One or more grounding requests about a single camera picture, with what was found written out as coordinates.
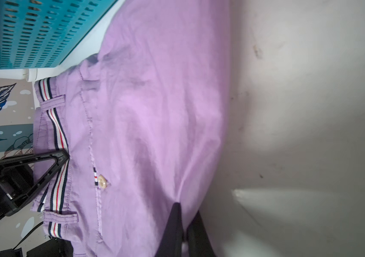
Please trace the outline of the teal plastic basket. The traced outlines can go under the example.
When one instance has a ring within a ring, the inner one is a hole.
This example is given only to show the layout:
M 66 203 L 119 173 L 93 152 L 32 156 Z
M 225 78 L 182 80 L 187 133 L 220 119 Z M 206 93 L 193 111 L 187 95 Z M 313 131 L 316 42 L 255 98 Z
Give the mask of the teal plastic basket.
M 60 65 L 115 1 L 0 1 L 0 72 Z

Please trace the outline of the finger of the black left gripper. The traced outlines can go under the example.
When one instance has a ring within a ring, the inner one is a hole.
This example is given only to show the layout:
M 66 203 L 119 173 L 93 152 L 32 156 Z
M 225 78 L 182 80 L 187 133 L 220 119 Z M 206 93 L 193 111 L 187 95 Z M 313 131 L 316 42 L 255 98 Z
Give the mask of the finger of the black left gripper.
M 0 220 L 33 201 L 68 160 L 63 149 L 0 160 Z

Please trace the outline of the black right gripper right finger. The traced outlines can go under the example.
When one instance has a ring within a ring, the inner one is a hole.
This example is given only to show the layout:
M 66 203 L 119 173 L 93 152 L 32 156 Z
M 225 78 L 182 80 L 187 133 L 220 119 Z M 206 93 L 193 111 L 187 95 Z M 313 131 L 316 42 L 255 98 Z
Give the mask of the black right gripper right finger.
M 216 257 L 200 212 L 196 213 L 187 228 L 187 242 L 190 257 Z

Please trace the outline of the purple pants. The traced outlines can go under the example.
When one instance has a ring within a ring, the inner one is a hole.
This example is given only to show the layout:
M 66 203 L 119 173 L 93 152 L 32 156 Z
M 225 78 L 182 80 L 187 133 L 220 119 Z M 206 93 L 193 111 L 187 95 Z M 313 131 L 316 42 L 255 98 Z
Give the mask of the purple pants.
M 33 202 L 75 257 L 154 257 L 174 203 L 187 228 L 221 156 L 228 1 L 126 1 L 100 51 L 35 84 L 37 154 L 70 158 Z

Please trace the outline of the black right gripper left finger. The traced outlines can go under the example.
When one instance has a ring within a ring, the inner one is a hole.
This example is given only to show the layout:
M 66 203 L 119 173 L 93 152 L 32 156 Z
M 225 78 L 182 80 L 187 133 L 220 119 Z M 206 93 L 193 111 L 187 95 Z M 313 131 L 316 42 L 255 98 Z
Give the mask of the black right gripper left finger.
M 181 257 L 183 223 L 181 205 L 174 203 L 155 257 Z

